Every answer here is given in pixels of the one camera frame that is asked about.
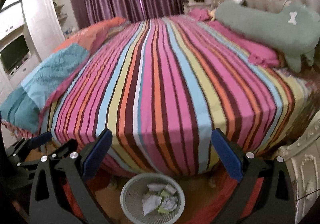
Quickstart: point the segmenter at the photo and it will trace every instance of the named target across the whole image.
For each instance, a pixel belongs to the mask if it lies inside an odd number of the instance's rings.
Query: cable
[[[306,194],[306,195],[304,195],[303,197],[301,197],[300,199],[298,199],[298,200],[296,200],[296,201],[299,201],[299,200],[301,200],[301,199],[303,199],[303,198],[305,198],[305,197],[307,197],[307,196],[309,196],[309,195],[311,195],[311,194],[313,194],[313,193],[315,193],[315,192],[317,192],[317,191],[320,191],[320,189],[317,189],[317,190],[315,190],[314,192],[311,192],[311,193],[309,193],[309,194]]]

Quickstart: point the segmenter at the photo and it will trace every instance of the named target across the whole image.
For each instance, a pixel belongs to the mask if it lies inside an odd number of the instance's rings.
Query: orange stripe
[[[81,101],[82,104],[81,104],[81,107],[80,107],[80,110],[79,110],[79,113],[78,113],[78,116],[77,116],[76,125],[75,125],[75,135],[77,135],[77,137],[79,137],[79,138],[80,138],[80,136],[78,135],[78,130],[80,129],[80,126],[81,126],[81,117],[82,117],[82,114],[84,113],[84,109],[85,109],[85,107],[87,106],[87,102],[88,102],[88,100],[89,100],[90,97],[91,97],[90,94],[91,94],[91,93],[93,92],[93,90],[95,89],[96,84],[97,84],[97,82],[99,81],[102,72],[104,71],[104,69],[105,69],[108,61],[110,60],[110,59],[109,59],[110,57],[111,57],[111,53],[110,53],[109,57],[104,60],[103,64],[102,64],[101,67],[99,68],[97,74],[95,75],[94,80],[93,80],[92,82],[90,82],[90,84],[91,84],[91,85],[90,85],[90,88],[89,88],[87,94],[85,95],[83,101]],[[91,78],[91,75],[86,78],[86,79],[87,79],[86,82],[88,82],[90,78]]]
[[[160,93],[160,78],[159,78],[159,67],[158,67],[158,56],[157,56],[157,45],[156,40],[159,31],[159,27],[155,23],[156,29],[154,34],[154,40],[152,44],[152,54],[153,54],[153,65],[154,65],[154,98],[155,98],[155,120],[156,120],[156,136],[158,139],[159,147],[161,148],[164,157],[169,165],[169,167],[177,174],[179,175],[179,171],[174,166],[174,163],[171,159],[170,153],[168,151],[166,141],[163,135],[163,121],[162,121],[162,109],[161,109],[161,93]]]
[[[181,31],[181,36],[185,42],[185,44],[188,46],[188,48],[192,51],[192,53],[196,56],[197,60],[201,64],[202,68],[206,72],[208,78],[210,79],[214,89],[218,92],[219,98],[222,101],[222,106],[223,110],[226,112],[226,117],[229,119],[233,119],[230,122],[229,128],[228,128],[228,133],[226,133],[227,136],[232,136],[233,133],[235,132],[236,126],[235,126],[235,114],[233,113],[233,109],[231,107],[230,101],[227,98],[227,94],[224,91],[223,87],[221,87],[218,79],[208,66],[207,62],[202,58],[202,56],[199,54],[199,52],[196,51],[196,49],[191,45],[191,43],[188,41],[186,35],[182,32],[183,29],[180,28]]]
[[[290,118],[293,109],[294,109],[294,102],[292,99],[292,95],[290,95],[290,91],[288,88],[288,85],[283,81],[283,79],[277,74],[275,73],[272,69],[268,69],[268,72],[275,78],[278,80],[279,84],[282,86],[282,88],[284,89],[287,99],[288,99],[288,109],[287,112],[284,116],[284,119],[282,120],[280,126],[278,127],[278,130],[276,131],[275,135],[273,136],[272,140],[269,142],[268,146],[270,146],[272,143],[274,143],[278,137],[280,136],[281,132],[283,131],[285,125],[288,123],[287,120],[288,118]]]
[[[103,65],[99,68],[98,73],[95,76],[95,80],[97,79],[98,75],[101,74],[101,72],[103,71],[105,65],[107,64],[108,59],[105,59],[105,61],[103,62]],[[94,66],[91,66],[90,71],[87,72],[86,75],[91,74],[92,73],[92,69],[94,68]],[[85,80],[83,81],[82,85],[87,85],[87,83],[91,80],[92,78],[90,76],[85,77]],[[74,106],[77,102],[79,102],[79,96],[82,94],[84,88],[79,88],[79,90],[77,91],[77,93],[75,94],[70,107],[68,108],[68,113],[66,116],[66,121],[68,122],[70,120],[70,116],[71,113],[74,109]],[[64,125],[64,133],[67,133],[67,124]],[[76,137],[76,140],[78,141],[78,143],[80,142],[81,144],[83,144],[82,139],[80,138],[80,136],[78,135],[78,132],[74,129],[74,136]]]
[[[233,78],[238,82],[238,84],[239,84],[239,85],[242,87],[242,89],[244,90],[244,92],[245,92],[245,94],[246,94],[246,96],[247,96],[247,98],[248,98],[248,100],[249,100],[249,102],[250,102],[250,104],[251,104],[251,106],[252,106],[252,109],[253,109],[255,115],[260,115],[260,116],[261,116],[261,110],[260,110],[260,108],[259,108],[259,106],[258,106],[258,104],[257,104],[257,99],[256,99],[253,91],[248,87],[248,84],[243,80],[243,78],[238,74],[238,72],[237,72],[235,69],[233,69],[232,65],[226,60],[226,58],[225,58],[224,56],[222,56],[219,52],[216,51],[216,49],[214,49],[214,48],[211,47],[209,44],[207,44],[206,41],[203,41],[202,44],[203,44],[203,46],[205,46],[207,49],[209,49],[209,50],[211,50],[212,52],[214,52],[215,56],[220,59],[220,62],[221,62],[221,63],[224,65],[224,67],[233,75]],[[214,75],[214,74],[212,73],[212,71],[210,70],[210,68],[208,68],[208,66],[203,65],[203,69],[206,71],[206,73],[207,73],[208,75],[210,75],[210,74]],[[214,82],[213,84],[214,84],[215,87],[216,87],[216,84],[218,84],[218,86],[219,86],[220,88],[218,88],[217,90],[218,90],[218,92],[220,92],[220,90],[223,90],[223,88],[219,85],[219,82],[218,82],[218,83],[216,83],[216,82]],[[235,126],[235,120],[234,120],[235,116],[234,116],[234,113],[233,113],[233,110],[232,110],[232,107],[231,107],[231,105],[230,105],[230,102],[229,102],[228,98],[226,98],[227,102],[226,102],[226,103],[224,102],[223,97],[224,97],[224,96],[227,96],[227,95],[225,94],[225,91],[223,90],[222,93],[219,93],[219,95],[220,95],[220,97],[221,97],[221,99],[222,99],[224,108],[226,108],[227,118],[228,118],[228,119],[233,119],[233,121],[232,121],[232,120],[229,120],[229,121],[230,121],[230,126],[231,126],[232,128],[229,127],[229,128],[231,128],[231,129],[229,130],[230,132],[227,133],[227,136],[230,136],[230,137],[231,137],[231,136],[234,134],[235,128],[236,128],[236,126]],[[251,138],[252,138],[255,130],[256,130],[257,127],[259,126],[259,119],[260,119],[260,117],[258,117],[258,116],[255,117],[254,124],[253,124],[253,128],[252,128],[251,132],[249,133],[249,135],[248,135],[248,137],[247,137],[247,139],[246,139],[246,142],[245,142],[245,144],[244,144],[244,150],[248,149],[248,147],[249,147],[250,140],[251,140]]]
[[[118,138],[121,140],[122,147],[129,153],[129,155],[138,164],[138,166],[144,169],[145,171],[150,171],[150,170],[145,166],[142,160],[140,160],[140,158],[136,155],[134,150],[132,150],[132,148],[128,144],[127,138],[125,137],[125,133],[124,133],[124,126],[125,126],[125,107],[126,107],[128,96],[129,96],[130,83],[132,82],[132,75],[133,75],[134,65],[137,59],[138,47],[143,41],[144,35],[148,31],[149,31],[149,27],[146,26],[143,31],[143,34],[141,34],[135,48],[133,49],[132,61],[129,66],[129,71],[127,72],[126,85],[123,92],[123,98],[120,105],[120,113],[119,113],[119,119],[118,119]]]

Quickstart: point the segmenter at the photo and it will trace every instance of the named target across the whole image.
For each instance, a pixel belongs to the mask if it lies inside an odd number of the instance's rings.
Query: metal screw
[[[282,162],[283,162],[283,158],[282,158],[281,156],[277,156],[277,161],[278,161],[279,163],[282,163]]]
[[[73,153],[70,154],[70,158],[71,159],[75,159],[77,157],[78,157],[78,153],[77,152],[73,152]]]
[[[41,157],[41,162],[44,163],[45,161],[47,161],[47,159],[48,159],[48,157],[46,155],[44,155]]]
[[[246,156],[247,156],[249,159],[253,159],[253,158],[254,158],[254,153],[252,153],[252,152],[247,152],[247,153],[246,153]]]

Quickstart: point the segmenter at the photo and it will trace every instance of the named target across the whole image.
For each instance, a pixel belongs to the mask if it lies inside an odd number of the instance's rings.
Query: striped bedsheet
[[[278,143],[304,107],[303,81],[248,62],[248,53],[187,16],[129,25],[51,105],[42,132],[83,147],[107,127],[104,167],[119,176],[212,169],[211,131],[244,150]]]

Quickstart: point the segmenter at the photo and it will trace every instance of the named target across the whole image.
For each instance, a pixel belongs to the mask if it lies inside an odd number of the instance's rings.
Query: stuffed toy
[[[309,66],[313,65],[320,38],[320,15],[308,7],[290,4],[275,14],[227,0],[218,6],[215,19],[247,39],[282,52],[294,72],[301,70],[301,56],[306,57]]]

